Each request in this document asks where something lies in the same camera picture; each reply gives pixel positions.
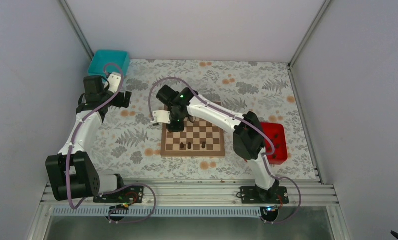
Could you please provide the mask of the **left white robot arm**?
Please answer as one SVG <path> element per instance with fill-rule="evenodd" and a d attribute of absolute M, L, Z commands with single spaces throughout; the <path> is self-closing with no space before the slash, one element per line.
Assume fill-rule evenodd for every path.
<path fill-rule="evenodd" d="M 45 161 L 55 200 L 67 200 L 67 194 L 72 199 L 82 199 L 106 193 L 115 203 L 125 198 L 126 189 L 120 175 L 98 174 L 88 155 L 108 108 L 126 108 L 129 104 L 130 93 L 118 89 L 121 82 L 116 72 L 108 77 L 92 75 L 83 79 L 85 92 L 79 99 L 70 136 L 59 152 Z"/>

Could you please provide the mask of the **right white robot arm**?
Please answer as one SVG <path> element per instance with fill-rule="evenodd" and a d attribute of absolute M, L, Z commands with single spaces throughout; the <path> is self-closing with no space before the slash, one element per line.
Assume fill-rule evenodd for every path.
<path fill-rule="evenodd" d="M 156 98 L 167 109 L 151 113 L 153 125 L 162 123 L 168 132 L 179 133 L 185 129 L 185 119 L 196 117 L 231 133 L 234 152 L 247 161 L 254 173 L 259 200 L 269 204 L 276 199 L 279 180 L 270 172 L 266 158 L 275 154 L 276 147 L 264 133 L 256 114 L 250 111 L 247 114 L 229 111 L 208 101 L 190 87 L 177 92 L 164 85 Z"/>

